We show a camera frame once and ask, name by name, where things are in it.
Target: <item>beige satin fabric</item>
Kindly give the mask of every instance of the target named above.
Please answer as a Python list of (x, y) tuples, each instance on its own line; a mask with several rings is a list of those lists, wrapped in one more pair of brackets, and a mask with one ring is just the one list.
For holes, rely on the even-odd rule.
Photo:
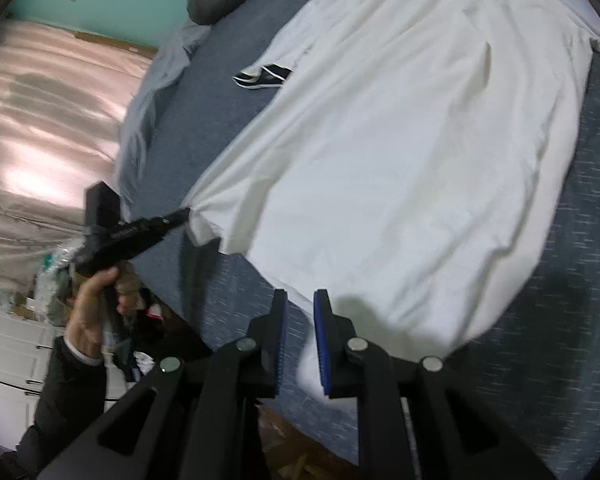
[(80, 231), (84, 191), (110, 179), (118, 129), (149, 60), (29, 22), (0, 24), (0, 288)]

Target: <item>wooden floor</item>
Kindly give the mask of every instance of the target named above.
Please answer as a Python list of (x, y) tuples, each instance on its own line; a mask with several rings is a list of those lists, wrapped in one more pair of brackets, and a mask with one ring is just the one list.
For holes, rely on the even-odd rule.
[(359, 469), (260, 406), (260, 435), (272, 480), (357, 480)]

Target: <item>metal screw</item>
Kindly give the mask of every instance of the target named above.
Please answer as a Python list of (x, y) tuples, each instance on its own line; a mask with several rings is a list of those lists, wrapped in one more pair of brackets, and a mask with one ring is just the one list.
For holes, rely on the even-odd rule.
[(369, 348), (369, 343), (366, 342), (366, 339), (362, 339), (361, 337), (352, 337), (347, 341), (347, 346), (354, 352), (362, 352)]
[(428, 372), (439, 372), (442, 370), (442, 359), (428, 355), (422, 360), (422, 367)]
[(177, 357), (165, 357), (160, 361), (160, 370), (165, 373), (174, 372), (180, 368), (180, 359)]
[(258, 345), (250, 337), (243, 337), (242, 339), (238, 339), (238, 341), (235, 342), (235, 346), (240, 352), (249, 352), (255, 349)]

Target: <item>person's arm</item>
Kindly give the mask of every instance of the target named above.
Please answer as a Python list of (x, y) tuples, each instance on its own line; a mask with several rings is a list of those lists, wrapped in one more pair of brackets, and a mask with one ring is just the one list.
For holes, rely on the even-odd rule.
[(54, 342), (33, 426), (16, 448), (18, 465), (31, 479), (104, 411), (107, 374), (98, 297), (118, 274), (115, 268), (104, 270), (82, 284), (64, 337)]

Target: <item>white shirt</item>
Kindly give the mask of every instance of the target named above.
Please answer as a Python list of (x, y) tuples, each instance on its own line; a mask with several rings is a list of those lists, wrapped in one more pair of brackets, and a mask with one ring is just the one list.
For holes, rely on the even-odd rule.
[[(326, 288), (392, 355), (444, 357), (538, 261), (592, 45), (586, 0), (311, 0), (243, 71), (292, 75), (191, 189), (194, 239), (308, 314)], [(300, 373), (318, 389), (315, 359)]]

